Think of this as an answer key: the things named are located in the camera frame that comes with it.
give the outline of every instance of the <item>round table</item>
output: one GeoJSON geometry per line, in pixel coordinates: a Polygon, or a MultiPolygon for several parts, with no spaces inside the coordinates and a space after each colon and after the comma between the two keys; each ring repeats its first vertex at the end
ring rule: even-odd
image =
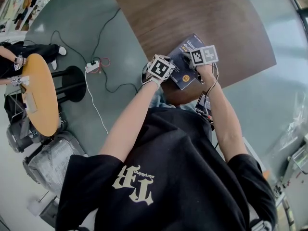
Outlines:
{"type": "Polygon", "coordinates": [[[27,115],[39,133],[44,136],[55,134],[59,125],[58,101],[53,79],[47,63],[39,54],[31,54],[23,68],[22,76],[29,76],[29,85],[22,94],[25,102],[26,94],[32,94],[37,110],[27,115]]]}

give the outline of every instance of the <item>wooden tabletop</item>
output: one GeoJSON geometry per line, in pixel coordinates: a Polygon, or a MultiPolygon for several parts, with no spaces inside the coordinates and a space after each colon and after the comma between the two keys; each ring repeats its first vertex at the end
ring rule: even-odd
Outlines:
{"type": "Polygon", "coordinates": [[[43,57],[29,55],[22,76],[29,76],[29,85],[24,86],[26,92],[22,95],[23,100],[26,93],[31,93],[37,107],[33,113],[27,111],[27,115],[42,135],[52,136],[59,124],[58,101],[50,70],[43,57]]]}
{"type": "MultiPolygon", "coordinates": [[[[117,0],[148,59],[168,55],[190,34],[215,45],[219,83],[226,87],[276,65],[263,24],[249,0],[117,0]]],[[[197,99],[204,86],[163,89],[174,105],[197,99]]]]}

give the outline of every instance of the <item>white shoe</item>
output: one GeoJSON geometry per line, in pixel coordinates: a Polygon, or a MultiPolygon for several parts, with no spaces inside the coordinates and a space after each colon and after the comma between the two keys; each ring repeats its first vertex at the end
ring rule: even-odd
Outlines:
{"type": "Polygon", "coordinates": [[[52,68],[53,68],[54,70],[57,69],[57,62],[56,62],[56,59],[55,59],[54,61],[51,62],[51,65],[52,65],[52,68]]]}
{"type": "Polygon", "coordinates": [[[65,56],[66,55],[66,49],[64,47],[60,46],[59,54],[62,55],[62,56],[65,56]]]}

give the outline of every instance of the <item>jeans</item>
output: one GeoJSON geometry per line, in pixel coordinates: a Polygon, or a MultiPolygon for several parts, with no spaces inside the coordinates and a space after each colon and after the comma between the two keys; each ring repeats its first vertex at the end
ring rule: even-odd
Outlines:
{"type": "Polygon", "coordinates": [[[191,111],[191,112],[196,112],[195,110],[195,101],[192,101],[190,103],[187,104],[181,104],[179,106],[174,106],[171,104],[167,104],[166,99],[164,97],[164,91],[163,89],[160,87],[156,93],[154,94],[151,102],[150,102],[150,107],[149,108],[153,108],[153,107],[163,107],[163,108],[173,108],[173,109],[182,109],[182,110],[187,110],[187,111],[191,111]]]}

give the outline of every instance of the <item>blue book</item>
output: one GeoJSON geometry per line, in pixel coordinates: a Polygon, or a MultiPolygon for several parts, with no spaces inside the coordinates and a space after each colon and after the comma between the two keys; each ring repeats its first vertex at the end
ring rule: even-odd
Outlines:
{"type": "Polygon", "coordinates": [[[170,77],[181,90],[198,78],[198,73],[189,68],[189,62],[185,61],[182,53],[204,46],[202,40],[194,33],[168,55],[176,66],[170,77]]]}

